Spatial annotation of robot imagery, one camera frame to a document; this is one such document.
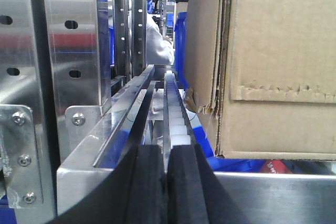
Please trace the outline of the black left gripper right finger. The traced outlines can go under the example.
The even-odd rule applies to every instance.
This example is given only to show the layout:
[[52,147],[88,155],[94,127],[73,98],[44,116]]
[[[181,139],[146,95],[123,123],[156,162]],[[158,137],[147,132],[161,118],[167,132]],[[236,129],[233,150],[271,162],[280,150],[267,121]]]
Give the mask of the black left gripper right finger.
[[225,191],[198,144],[171,150],[167,192],[168,223],[251,223]]

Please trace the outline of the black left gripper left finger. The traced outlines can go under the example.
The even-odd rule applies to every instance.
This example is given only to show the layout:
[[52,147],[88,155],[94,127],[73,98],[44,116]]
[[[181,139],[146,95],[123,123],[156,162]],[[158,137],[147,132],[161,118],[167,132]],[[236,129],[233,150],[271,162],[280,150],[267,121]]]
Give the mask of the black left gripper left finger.
[[160,147],[132,147],[110,175],[56,222],[161,223],[163,179]]

